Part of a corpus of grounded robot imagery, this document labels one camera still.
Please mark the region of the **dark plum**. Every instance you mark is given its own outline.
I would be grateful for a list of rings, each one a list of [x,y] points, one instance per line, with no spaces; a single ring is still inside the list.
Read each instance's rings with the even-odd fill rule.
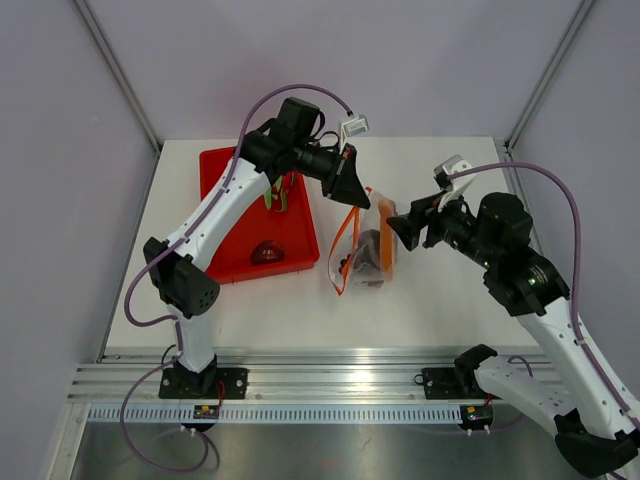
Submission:
[[[378,264],[380,261],[380,231],[369,229],[359,235],[357,247],[361,262]]]

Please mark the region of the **clear orange zip top bag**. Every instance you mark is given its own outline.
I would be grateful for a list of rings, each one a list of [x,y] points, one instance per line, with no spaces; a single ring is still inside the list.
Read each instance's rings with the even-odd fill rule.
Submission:
[[[338,296],[350,285],[378,289],[390,284],[397,265],[398,237],[387,220],[397,204],[371,187],[370,207],[352,207],[329,249],[328,279]]]

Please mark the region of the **dark red grape bunch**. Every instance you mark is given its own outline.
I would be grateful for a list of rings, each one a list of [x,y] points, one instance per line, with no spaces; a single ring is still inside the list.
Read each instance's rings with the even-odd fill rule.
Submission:
[[[347,266],[350,266],[348,279],[356,285],[379,288],[384,284],[385,276],[380,270],[380,260],[376,254],[362,250],[355,254],[354,259],[351,257],[352,255],[349,254],[339,260],[338,271],[340,274],[345,273]]]

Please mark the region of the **red apple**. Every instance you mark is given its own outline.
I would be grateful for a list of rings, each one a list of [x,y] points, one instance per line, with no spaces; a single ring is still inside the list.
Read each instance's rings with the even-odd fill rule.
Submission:
[[[260,242],[250,255],[250,262],[254,266],[278,263],[284,259],[284,249],[274,240]]]

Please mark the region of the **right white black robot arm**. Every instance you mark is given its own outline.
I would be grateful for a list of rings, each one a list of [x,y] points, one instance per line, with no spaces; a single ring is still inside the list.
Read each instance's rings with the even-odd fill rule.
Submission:
[[[541,384],[480,344],[455,359],[456,389],[508,402],[549,433],[567,463],[587,478],[638,478],[639,428],[618,403],[636,400],[602,354],[579,339],[570,289],[554,265],[530,247],[533,219],[519,198],[490,193],[471,214],[464,199],[445,201],[436,194],[412,202],[408,213],[387,223],[408,250],[444,242],[482,267],[491,297],[543,349],[565,387],[559,392]],[[594,366],[594,360],[600,364]],[[615,392],[602,373],[609,374]]]

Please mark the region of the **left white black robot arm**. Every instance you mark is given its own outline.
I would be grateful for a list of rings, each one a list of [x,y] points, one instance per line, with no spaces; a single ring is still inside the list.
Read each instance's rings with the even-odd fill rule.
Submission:
[[[167,239],[143,247],[152,285],[166,305],[176,332],[175,358],[164,369],[163,399],[218,398],[232,374],[219,369],[207,313],[219,284],[206,270],[219,246],[246,210],[280,178],[300,173],[321,183],[324,197],[367,208],[368,195],[356,173],[356,148],[347,138],[368,130],[365,116],[348,114],[338,144],[328,148],[313,136],[320,109],[289,97],[278,115],[239,140],[220,179],[186,222]]]

